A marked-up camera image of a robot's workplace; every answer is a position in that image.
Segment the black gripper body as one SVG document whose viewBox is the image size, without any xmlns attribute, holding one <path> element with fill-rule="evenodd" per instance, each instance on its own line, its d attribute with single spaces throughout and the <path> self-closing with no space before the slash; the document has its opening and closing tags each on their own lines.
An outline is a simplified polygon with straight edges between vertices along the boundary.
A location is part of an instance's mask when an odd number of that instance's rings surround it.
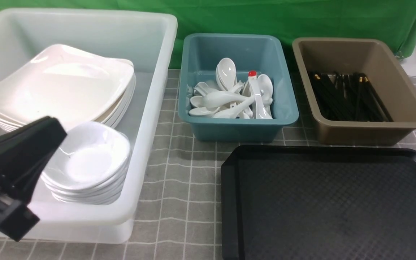
<svg viewBox="0 0 416 260">
<path fill-rule="evenodd" d="M 55 117 L 0 135 L 0 232 L 20 241 L 40 218 L 28 207 L 45 166 L 67 137 Z"/>
</svg>

